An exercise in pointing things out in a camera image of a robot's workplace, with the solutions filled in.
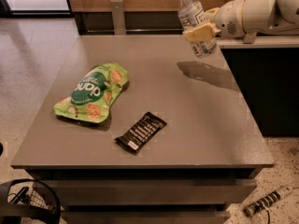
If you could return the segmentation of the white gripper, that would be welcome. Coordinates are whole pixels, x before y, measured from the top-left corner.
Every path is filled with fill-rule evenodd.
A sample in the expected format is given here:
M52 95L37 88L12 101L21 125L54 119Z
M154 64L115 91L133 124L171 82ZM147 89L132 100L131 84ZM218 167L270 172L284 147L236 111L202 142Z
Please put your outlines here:
M219 33L222 37L242 37L267 32L274 21L275 9L276 0L230 1L221 8L206 10L210 22L187 29L183 35L190 42L202 42L212 40Z

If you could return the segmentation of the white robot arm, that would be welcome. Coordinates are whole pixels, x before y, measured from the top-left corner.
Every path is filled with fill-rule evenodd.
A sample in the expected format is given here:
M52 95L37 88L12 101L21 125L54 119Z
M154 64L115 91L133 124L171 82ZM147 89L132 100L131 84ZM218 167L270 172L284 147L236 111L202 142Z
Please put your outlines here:
M179 0L178 17L191 42L219 35L252 44L258 34L299 34L299 0L234 0L210 10L199 0Z

